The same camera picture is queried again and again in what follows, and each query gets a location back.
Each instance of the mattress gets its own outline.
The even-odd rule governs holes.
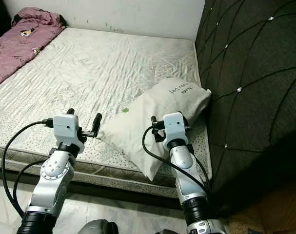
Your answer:
[[[97,113],[105,123],[164,78],[200,86],[194,43],[66,28],[38,56],[0,84],[0,157],[8,140],[23,126],[74,108],[79,125],[90,130]],[[206,125],[199,117],[188,133],[211,177]],[[7,168],[47,157],[55,147],[53,129],[24,131],[11,145]],[[74,180],[135,192],[176,197],[171,169],[163,165],[154,181],[110,145],[89,138],[77,158]],[[38,168],[29,173],[38,174]]]

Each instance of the pink comforter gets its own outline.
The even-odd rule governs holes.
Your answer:
[[[14,16],[13,27],[0,37],[0,83],[62,31],[62,16],[25,7]]]

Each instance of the white tiled floor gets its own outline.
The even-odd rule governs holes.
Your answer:
[[[33,185],[19,185],[18,199],[23,209],[33,189]],[[69,194],[57,220],[54,234],[77,234],[85,223],[94,219],[116,222],[121,234],[154,234],[163,229],[170,229],[179,234],[186,233],[182,211],[96,196]],[[18,213],[6,197],[0,180],[0,234],[15,234],[20,221]]]

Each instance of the white pillow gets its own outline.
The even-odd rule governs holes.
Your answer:
[[[208,104],[210,96],[210,90],[199,88],[194,83],[177,78],[163,79],[129,104],[128,112],[117,114],[102,125],[97,138],[120,153],[124,152],[152,181],[162,162],[148,155],[141,144],[144,131],[152,125],[151,116],[162,120],[165,114],[181,111],[192,125]],[[167,158],[163,144],[156,143],[151,132],[147,134],[145,143],[149,151]]]

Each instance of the cartoon print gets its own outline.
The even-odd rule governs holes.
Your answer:
[[[21,56],[13,56],[15,59],[19,60],[21,63],[24,63],[25,60],[20,58]]]
[[[28,37],[35,29],[31,28],[30,30],[22,30],[21,32],[21,36],[23,37]]]
[[[127,113],[129,112],[129,109],[126,107],[125,109],[122,110],[122,112]]]
[[[33,53],[35,54],[35,56],[42,50],[42,47],[35,47],[32,49]]]

